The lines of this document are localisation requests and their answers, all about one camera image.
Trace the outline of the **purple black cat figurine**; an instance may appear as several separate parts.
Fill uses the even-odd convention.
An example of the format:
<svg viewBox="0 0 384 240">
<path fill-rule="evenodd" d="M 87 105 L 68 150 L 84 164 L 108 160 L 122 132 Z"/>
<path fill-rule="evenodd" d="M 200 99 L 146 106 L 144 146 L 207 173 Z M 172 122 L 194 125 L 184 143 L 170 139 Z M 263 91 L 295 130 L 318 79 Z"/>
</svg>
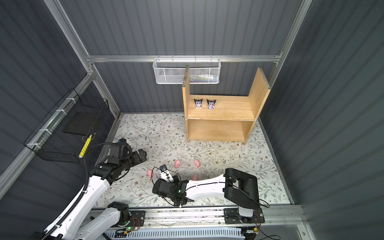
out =
<svg viewBox="0 0 384 240">
<path fill-rule="evenodd" d="M 208 109 L 209 110 L 213 110 L 215 108 L 216 101 L 217 100 L 208 100 L 207 99 L 207 104 L 208 104 Z"/>
<path fill-rule="evenodd" d="M 203 103 L 203 99 L 194 99 L 194 103 L 195 103 L 195 106 L 196 106 L 196 109 L 201 109 L 202 108 L 202 103 Z"/>
</svg>

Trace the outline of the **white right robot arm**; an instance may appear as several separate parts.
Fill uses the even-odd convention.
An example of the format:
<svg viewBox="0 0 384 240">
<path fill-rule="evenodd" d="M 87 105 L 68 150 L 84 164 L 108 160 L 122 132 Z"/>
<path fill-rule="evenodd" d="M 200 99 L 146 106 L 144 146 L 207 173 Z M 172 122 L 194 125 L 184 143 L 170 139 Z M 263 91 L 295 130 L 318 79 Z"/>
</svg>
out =
<svg viewBox="0 0 384 240">
<path fill-rule="evenodd" d="M 218 177 L 200 181 L 181 180 L 177 175 L 171 176 L 164 168 L 161 174 L 161 178 L 153 183 L 152 192 L 171 200 L 174 207 L 222 196 L 238 206 L 241 217 L 252 218 L 254 211 L 262 205 L 257 177 L 233 168 L 225 169 L 225 173 Z"/>
</svg>

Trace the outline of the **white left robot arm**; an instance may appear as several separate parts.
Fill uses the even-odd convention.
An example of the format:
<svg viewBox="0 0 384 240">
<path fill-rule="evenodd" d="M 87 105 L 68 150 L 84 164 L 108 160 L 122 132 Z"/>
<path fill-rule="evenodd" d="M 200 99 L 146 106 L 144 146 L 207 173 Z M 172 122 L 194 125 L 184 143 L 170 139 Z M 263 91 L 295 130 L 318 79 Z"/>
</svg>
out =
<svg viewBox="0 0 384 240">
<path fill-rule="evenodd" d="M 100 216 L 81 227 L 97 199 L 112 183 L 123 178 L 132 167 L 147 160 L 147 152 L 143 149 L 132 151 L 126 139 L 108 145 L 109 155 L 91 171 L 86 170 L 83 188 L 44 231 L 31 235 L 32 240 L 95 240 L 114 225 L 125 227 L 130 224 L 132 217 L 129 206 L 113 202 Z"/>
</svg>

